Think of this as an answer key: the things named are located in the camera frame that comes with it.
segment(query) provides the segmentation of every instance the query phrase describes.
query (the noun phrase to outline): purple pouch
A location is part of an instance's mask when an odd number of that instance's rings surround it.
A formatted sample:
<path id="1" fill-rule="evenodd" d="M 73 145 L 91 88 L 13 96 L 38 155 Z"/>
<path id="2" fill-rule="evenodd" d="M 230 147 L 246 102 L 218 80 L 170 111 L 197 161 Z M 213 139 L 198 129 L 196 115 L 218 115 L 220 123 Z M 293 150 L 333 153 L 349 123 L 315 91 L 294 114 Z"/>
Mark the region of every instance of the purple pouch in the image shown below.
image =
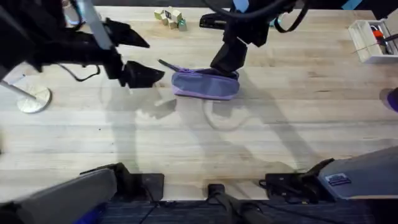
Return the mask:
<path id="1" fill-rule="evenodd" d="M 219 76 L 216 70 L 187 69 L 160 61 L 175 70 L 172 76 L 173 93 L 180 96 L 193 96 L 209 100 L 231 100 L 239 91 L 238 73 L 234 78 Z"/>

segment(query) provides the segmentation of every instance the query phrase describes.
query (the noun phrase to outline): wooden block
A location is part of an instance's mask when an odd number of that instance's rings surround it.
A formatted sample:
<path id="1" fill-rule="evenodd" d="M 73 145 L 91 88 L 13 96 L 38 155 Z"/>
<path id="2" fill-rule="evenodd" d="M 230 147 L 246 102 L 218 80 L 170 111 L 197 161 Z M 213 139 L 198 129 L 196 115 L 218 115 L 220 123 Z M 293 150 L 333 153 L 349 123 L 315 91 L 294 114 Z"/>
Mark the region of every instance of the wooden block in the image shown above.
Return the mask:
<path id="1" fill-rule="evenodd" d="M 177 29 L 177 28 L 178 28 L 178 24 L 177 24 L 176 22 L 174 22 L 174 21 L 171 20 L 171 19 L 167 19 L 167 20 L 169 20 L 169 27 L 170 27 L 170 29 Z"/>
<path id="2" fill-rule="evenodd" d="M 158 20 L 162 20 L 163 13 L 164 13 L 164 10 L 162 8 L 155 9 L 155 18 Z"/>
<path id="3" fill-rule="evenodd" d="M 166 15 L 163 13 L 161 15 L 163 25 L 167 26 L 169 24 L 169 20 L 167 19 Z"/>
<path id="4" fill-rule="evenodd" d="M 173 7 L 169 6 L 164 13 L 166 14 L 166 17 L 168 19 L 172 19 L 172 12 L 173 12 Z"/>
<path id="5" fill-rule="evenodd" d="M 187 22 L 185 19 L 181 19 L 180 22 L 178 22 L 178 29 L 179 31 L 187 31 Z"/>
<path id="6" fill-rule="evenodd" d="M 180 22 L 180 20 L 182 20 L 182 13 L 180 11 L 174 9 L 172 12 L 172 20 L 174 22 Z"/>

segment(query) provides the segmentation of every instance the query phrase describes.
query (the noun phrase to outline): white box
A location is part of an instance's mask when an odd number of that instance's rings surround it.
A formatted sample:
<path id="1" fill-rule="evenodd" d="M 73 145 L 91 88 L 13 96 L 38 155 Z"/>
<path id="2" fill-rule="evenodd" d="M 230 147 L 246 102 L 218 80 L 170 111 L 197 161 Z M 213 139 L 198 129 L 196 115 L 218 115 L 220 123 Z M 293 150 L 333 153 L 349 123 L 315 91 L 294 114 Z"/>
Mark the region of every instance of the white box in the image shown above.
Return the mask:
<path id="1" fill-rule="evenodd" d="M 398 11 L 395 11 L 387 20 L 359 20 L 350 25 L 348 31 L 354 41 L 359 59 L 364 63 L 398 63 L 398 40 L 390 41 L 387 46 L 394 54 L 384 54 L 371 29 L 371 26 L 380 27 L 384 37 L 389 37 L 398 32 L 398 29 L 390 28 L 398 27 L 397 24 Z"/>

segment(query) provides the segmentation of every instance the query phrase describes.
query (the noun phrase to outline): wooden table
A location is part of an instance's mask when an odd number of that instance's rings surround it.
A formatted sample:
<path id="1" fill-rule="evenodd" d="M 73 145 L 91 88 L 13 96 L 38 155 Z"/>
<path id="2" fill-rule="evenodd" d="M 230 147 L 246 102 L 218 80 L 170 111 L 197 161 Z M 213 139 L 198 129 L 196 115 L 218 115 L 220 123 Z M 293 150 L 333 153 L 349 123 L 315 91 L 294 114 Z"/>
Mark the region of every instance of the wooden table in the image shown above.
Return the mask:
<path id="1" fill-rule="evenodd" d="M 151 7 L 97 9 L 151 45 L 121 46 L 124 60 L 165 70 L 165 77 L 157 88 L 128 90 L 104 71 L 77 83 L 56 65 L 40 75 L 27 69 L 17 85 L 44 84 L 53 101 L 44 112 L 22 114 L 14 95 L 0 90 L 0 200 L 115 162 L 165 174 L 165 200 L 204 199 L 212 182 L 237 198 L 261 199 L 256 182 L 266 173 L 398 145 L 398 114 L 379 99 L 398 86 L 397 65 L 362 64 L 347 30 L 356 19 L 373 19 L 371 12 L 310 11 L 295 32 L 271 29 L 267 45 L 249 47 L 238 97 L 204 101 L 174 96 L 172 71 L 157 59 L 208 67 L 223 33 L 198 27 L 210 10 L 180 9 L 188 31 L 179 32 L 156 21 Z M 95 71 L 67 66 L 81 77 Z"/>

